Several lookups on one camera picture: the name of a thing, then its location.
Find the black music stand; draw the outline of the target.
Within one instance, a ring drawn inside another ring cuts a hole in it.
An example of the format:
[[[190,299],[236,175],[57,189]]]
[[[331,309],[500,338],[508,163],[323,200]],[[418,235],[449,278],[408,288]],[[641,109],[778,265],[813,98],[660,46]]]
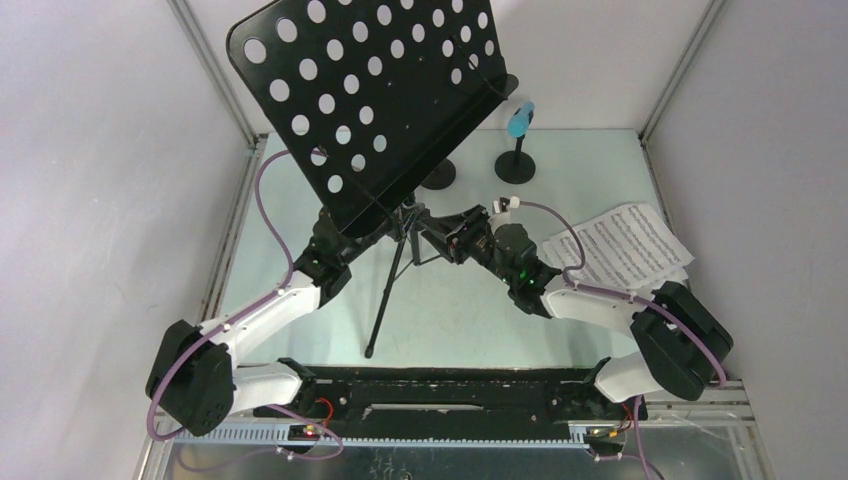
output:
[[[519,84],[487,1],[275,1],[226,47],[321,212],[354,238],[417,231],[415,190]]]

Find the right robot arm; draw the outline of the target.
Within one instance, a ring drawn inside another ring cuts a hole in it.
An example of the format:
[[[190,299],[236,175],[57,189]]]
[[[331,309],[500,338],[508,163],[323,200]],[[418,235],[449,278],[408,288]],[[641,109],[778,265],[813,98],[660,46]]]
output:
[[[711,383],[728,380],[722,362],[734,341],[681,283],[615,290],[573,279],[568,269],[539,258],[536,244],[523,225],[510,222],[507,209],[426,214],[415,228],[446,261],[473,260],[495,275],[522,312],[582,321],[635,341],[635,352],[600,362],[583,388],[583,408],[593,417],[606,418],[622,402],[658,391],[696,401]]]

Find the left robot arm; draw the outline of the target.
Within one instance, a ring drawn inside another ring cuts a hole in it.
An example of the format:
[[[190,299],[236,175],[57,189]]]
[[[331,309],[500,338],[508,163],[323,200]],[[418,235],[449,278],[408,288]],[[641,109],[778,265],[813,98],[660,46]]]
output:
[[[312,236],[298,257],[289,256],[279,284],[234,314],[197,326],[185,320],[165,332],[145,392],[151,400],[148,434],[164,440],[155,427],[157,411],[175,420],[180,431],[210,433],[231,414],[280,405],[292,416],[304,416],[316,403],[308,373],[292,360],[247,367],[244,360],[263,342],[293,321],[319,310],[339,294],[351,278],[350,263],[384,237],[392,226],[381,225],[354,238],[340,233],[330,216],[320,212]]]

